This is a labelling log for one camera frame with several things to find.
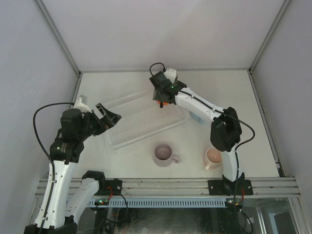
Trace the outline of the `light blue mug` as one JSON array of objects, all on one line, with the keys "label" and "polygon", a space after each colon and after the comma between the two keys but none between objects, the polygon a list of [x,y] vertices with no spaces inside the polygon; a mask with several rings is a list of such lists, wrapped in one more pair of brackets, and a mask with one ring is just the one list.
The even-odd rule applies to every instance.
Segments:
[{"label": "light blue mug", "polygon": [[199,124],[204,124],[205,121],[200,118],[199,116],[197,116],[196,114],[194,114],[193,112],[190,112],[190,116],[193,120],[195,120],[196,122],[198,122]]}]

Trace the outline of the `pink mug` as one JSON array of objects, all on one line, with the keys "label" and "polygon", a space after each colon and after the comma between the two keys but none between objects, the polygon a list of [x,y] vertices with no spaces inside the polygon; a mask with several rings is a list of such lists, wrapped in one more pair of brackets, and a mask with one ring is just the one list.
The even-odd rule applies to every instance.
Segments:
[{"label": "pink mug", "polygon": [[210,147],[207,149],[203,161],[205,164],[205,171],[217,168],[222,164],[222,154],[215,147]]}]

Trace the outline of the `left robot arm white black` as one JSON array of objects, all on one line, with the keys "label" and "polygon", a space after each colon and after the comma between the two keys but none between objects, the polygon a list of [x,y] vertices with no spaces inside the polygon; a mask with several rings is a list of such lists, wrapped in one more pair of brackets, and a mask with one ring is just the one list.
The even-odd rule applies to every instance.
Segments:
[{"label": "left robot arm white black", "polygon": [[85,140],[113,128],[121,115],[98,103],[96,108],[102,115],[98,117],[80,97],[70,105],[71,108],[62,113],[61,128],[49,151],[44,151],[49,160],[47,187],[35,222],[25,227],[26,234],[75,234],[87,203],[97,192],[106,190],[105,174],[87,171],[74,196],[67,200]]}]

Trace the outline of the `lilac mug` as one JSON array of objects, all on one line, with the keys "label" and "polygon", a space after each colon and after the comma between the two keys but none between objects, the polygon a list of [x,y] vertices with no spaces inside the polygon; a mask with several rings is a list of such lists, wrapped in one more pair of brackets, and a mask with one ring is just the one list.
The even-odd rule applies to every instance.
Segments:
[{"label": "lilac mug", "polygon": [[180,163],[180,157],[174,155],[172,148],[165,143],[155,147],[153,160],[159,167],[169,167],[173,163]]}]

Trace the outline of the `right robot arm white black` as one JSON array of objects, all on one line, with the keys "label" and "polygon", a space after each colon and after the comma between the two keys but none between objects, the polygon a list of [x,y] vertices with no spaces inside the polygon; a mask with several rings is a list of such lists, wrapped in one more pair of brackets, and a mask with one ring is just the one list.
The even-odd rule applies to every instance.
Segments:
[{"label": "right robot arm white black", "polygon": [[153,100],[183,107],[210,123],[210,142],[222,153],[223,179],[232,183],[244,180],[237,153],[242,128],[236,110],[232,107],[224,109],[208,102],[177,80],[175,75],[176,70],[166,70],[149,78],[154,87]]}]

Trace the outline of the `orange mug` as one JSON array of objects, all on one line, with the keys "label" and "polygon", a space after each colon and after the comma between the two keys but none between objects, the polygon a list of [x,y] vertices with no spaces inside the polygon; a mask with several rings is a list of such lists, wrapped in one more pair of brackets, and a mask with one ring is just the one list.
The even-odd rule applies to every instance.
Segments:
[{"label": "orange mug", "polygon": [[169,103],[167,103],[167,102],[157,101],[157,103],[158,103],[160,108],[163,108],[164,106],[169,105]]}]

